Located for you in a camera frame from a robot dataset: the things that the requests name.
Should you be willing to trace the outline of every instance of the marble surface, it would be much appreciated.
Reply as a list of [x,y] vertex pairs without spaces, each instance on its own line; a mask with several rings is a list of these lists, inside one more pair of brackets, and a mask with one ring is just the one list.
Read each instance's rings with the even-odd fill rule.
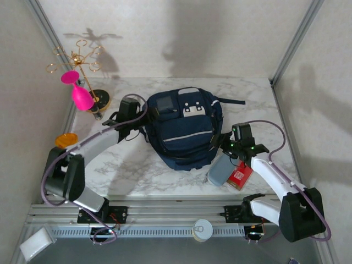
[[[101,129],[101,123],[118,110],[124,95],[136,93],[147,99],[156,92],[186,86],[200,87],[219,97],[246,100],[244,106],[222,103],[223,133],[228,132],[232,124],[254,119],[266,119],[282,125],[269,81],[264,78],[91,78],[90,83],[95,89],[107,90],[113,99],[101,121],[96,121],[86,112],[77,112],[72,132],[78,134],[80,140]],[[256,143],[263,143],[269,150],[274,150],[282,143],[280,132],[269,124],[253,124],[252,132]],[[128,138],[136,134],[133,131]],[[294,178],[298,178],[287,145],[273,156],[273,160]],[[131,141],[123,140],[93,159],[86,166],[86,185],[100,195],[273,194],[272,189],[256,173],[252,173],[241,191],[204,182],[210,166],[190,172],[171,170],[145,142],[144,137],[139,135]]]

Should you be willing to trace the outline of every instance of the orange lid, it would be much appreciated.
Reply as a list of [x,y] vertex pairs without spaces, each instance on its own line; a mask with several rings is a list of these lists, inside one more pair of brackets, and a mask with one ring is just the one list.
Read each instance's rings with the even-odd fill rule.
[[62,134],[55,139],[55,145],[60,149],[64,149],[68,146],[76,144],[77,142],[78,136],[74,133]]

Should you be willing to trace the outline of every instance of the gold jewelry stand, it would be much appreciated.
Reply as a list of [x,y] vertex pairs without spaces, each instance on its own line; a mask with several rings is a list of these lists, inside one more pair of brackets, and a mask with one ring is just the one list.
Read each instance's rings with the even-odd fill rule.
[[98,108],[97,111],[90,111],[88,110],[87,112],[90,112],[90,113],[93,113],[95,118],[100,120],[102,119],[102,114],[100,113],[100,111],[105,111],[106,108],[110,105],[110,102],[111,102],[111,99],[110,99],[110,95],[107,91],[105,90],[93,90],[88,79],[87,79],[87,76],[85,75],[84,71],[83,71],[83,68],[82,68],[82,65],[83,64],[88,64],[89,65],[89,69],[92,71],[92,72],[96,72],[98,70],[100,70],[102,68],[102,64],[100,62],[93,62],[93,63],[88,63],[88,62],[85,62],[85,60],[88,58],[88,57],[91,57],[92,58],[92,55],[93,54],[96,54],[96,55],[99,55],[101,53],[103,53],[105,51],[105,48],[102,47],[102,46],[97,46],[95,47],[90,53],[88,53],[86,56],[83,56],[81,55],[81,48],[86,46],[87,45],[87,41],[86,40],[79,40],[76,42],[76,46],[78,47],[78,53],[75,53],[73,51],[71,51],[71,56],[67,55],[65,50],[61,47],[57,47],[53,50],[53,53],[57,56],[60,56],[60,55],[64,55],[66,57],[69,58],[69,63],[51,63],[49,64],[47,67],[46,67],[46,71],[48,73],[53,73],[55,72],[60,66],[62,65],[71,65],[73,67],[73,69],[75,69],[76,67],[79,67],[82,75],[83,75],[83,78],[84,80],[86,81],[88,87],[89,87],[89,90],[90,90],[90,94],[92,96],[92,98],[94,99],[94,102],[95,102],[95,105],[96,107],[95,108]]

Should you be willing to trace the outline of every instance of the backpack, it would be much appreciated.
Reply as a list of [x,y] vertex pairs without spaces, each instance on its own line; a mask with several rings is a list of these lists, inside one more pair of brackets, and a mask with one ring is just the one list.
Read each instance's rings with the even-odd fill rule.
[[156,93],[149,97],[147,104],[156,107],[159,116],[144,126],[145,131],[140,131],[171,169],[200,169],[210,164],[217,152],[210,141],[221,133],[220,102],[245,104],[245,101],[216,97],[196,87]]

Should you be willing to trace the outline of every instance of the red box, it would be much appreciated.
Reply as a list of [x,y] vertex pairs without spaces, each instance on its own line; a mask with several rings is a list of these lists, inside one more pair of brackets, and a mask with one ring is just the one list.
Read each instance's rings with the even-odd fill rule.
[[237,190],[241,190],[249,176],[252,174],[253,170],[246,166],[243,161],[240,161],[238,167],[233,171],[227,180],[227,183],[235,187]]

